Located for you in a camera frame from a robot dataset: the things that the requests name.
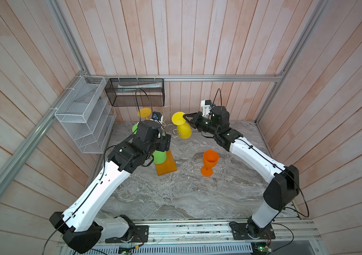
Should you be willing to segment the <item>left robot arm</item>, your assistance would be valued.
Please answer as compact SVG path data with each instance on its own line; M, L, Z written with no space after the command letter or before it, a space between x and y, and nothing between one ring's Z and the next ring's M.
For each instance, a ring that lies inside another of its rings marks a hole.
M156 151L167 152L171 136L160 122L144 120L121 143L115 145L102 170L83 194L65 211L50 217L65 243L79 254L91 250L100 240L133 237L134 223L125 215L103 220L97 214L113 192L139 167L154 160Z

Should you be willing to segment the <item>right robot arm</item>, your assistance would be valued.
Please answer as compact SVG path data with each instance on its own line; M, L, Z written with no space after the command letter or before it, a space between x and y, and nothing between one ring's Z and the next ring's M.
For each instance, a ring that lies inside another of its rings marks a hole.
M202 112L183 114L183 119L194 129L212 134L215 142L228 152L244 160L268 183L259 209L248 219L247 232L252 239L300 193L299 170L285 166L257 149L240 132L230 127L229 112L223 106L211 109L210 118Z

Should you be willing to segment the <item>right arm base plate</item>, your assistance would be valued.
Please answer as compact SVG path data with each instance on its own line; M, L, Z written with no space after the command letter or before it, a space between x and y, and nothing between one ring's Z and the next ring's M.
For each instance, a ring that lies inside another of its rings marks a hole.
M276 238L271 224L259 228L252 223L229 222L234 240L273 240Z

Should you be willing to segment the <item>orange wine glass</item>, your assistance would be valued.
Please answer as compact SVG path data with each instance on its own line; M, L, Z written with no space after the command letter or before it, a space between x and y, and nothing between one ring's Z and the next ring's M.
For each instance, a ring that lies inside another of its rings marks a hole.
M201 168L201 174L205 177L213 175L213 168L219 161L219 155L214 150L208 150L203 154L203 167Z

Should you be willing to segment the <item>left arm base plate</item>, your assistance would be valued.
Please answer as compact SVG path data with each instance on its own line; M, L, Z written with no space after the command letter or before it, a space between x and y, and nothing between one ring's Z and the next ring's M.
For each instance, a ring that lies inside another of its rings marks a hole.
M146 243L149 237L148 225L135 225L125 233L122 238L109 238L105 240L105 243Z

